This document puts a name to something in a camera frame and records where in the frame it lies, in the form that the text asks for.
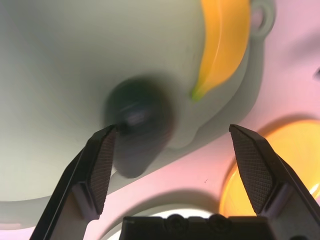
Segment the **yellow disc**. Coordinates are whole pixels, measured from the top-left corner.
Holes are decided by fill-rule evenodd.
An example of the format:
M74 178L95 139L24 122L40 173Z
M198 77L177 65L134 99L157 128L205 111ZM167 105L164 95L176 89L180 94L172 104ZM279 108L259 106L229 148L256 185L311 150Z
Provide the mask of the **yellow disc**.
M312 196L320 197L320 121L292 122L264 137L294 169ZM226 217L256 215L236 164L224 184L219 213Z

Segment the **yellow plastic piece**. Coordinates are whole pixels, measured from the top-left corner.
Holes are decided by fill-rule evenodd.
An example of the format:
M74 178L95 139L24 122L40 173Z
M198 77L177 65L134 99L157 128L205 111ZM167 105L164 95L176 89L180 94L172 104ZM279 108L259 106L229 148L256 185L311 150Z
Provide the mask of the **yellow plastic piece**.
M302 120L287 124L266 136L274 151L296 172L316 199L320 196L320 122ZM219 213L229 216L255 216L241 181L233 167L222 192Z
M250 0L201 0L205 46L192 99L226 81L240 65L250 35Z

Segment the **yellow banana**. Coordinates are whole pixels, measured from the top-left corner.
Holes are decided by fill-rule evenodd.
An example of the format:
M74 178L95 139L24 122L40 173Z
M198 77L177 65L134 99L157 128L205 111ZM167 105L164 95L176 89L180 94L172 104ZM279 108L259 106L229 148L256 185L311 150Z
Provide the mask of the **yellow banana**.
M201 0L205 46L192 99L222 84L242 61L250 35L250 0Z

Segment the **textured gripper pad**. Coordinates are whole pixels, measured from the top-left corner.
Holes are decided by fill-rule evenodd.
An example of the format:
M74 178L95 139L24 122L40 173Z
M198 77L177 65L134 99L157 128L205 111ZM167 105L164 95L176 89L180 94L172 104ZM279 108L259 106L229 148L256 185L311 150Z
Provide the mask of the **textured gripper pad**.
M108 192L111 169L113 165L116 130L113 129L103 140L91 176L89 188L96 203L97 213L102 214Z
M239 174L246 194L254 212L260 214L275 186L273 175L254 141L235 127L231 127L230 132Z

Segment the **black ball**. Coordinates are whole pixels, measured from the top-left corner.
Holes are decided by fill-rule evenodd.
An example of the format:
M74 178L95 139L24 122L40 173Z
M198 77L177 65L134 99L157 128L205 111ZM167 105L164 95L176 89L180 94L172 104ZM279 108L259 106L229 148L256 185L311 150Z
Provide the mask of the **black ball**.
M126 178L144 173L171 139L174 118L164 92L144 78L119 84L107 101L108 122L117 125L114 166Z

